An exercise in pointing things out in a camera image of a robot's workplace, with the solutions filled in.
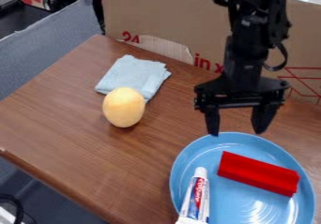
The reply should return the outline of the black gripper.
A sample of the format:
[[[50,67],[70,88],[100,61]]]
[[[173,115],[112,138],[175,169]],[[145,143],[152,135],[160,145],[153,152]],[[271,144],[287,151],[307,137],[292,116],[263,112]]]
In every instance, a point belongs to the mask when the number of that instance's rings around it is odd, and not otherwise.
[[[279,105],[284,101],[286,81],[262,76],[268,51],[251,55],[248,49],[227,38],[223,72],[217,78],[193,86],[193,108],[204,112],[207,132],[219,132],[219,109],[252,107],[251,127],[262,134],[271,123]]]

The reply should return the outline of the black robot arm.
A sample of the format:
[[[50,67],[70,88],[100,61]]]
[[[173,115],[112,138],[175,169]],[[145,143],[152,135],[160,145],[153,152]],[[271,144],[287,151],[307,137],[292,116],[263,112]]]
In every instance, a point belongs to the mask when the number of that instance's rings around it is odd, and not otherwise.
[[[268,50],[287,50],[282,41],[288,37],[291,23],[286,13],[287,0],[212,0],[228,9],[229,35],[225,39],[221,74],[193,86],[193,108],[204,114],[207,132],[219,133],[219,111],[251,108],[249,122],[255,133],[266,131],[278,108],[284,102],[290,84],[267,78],[262,71],[286,66],[266,63]]]

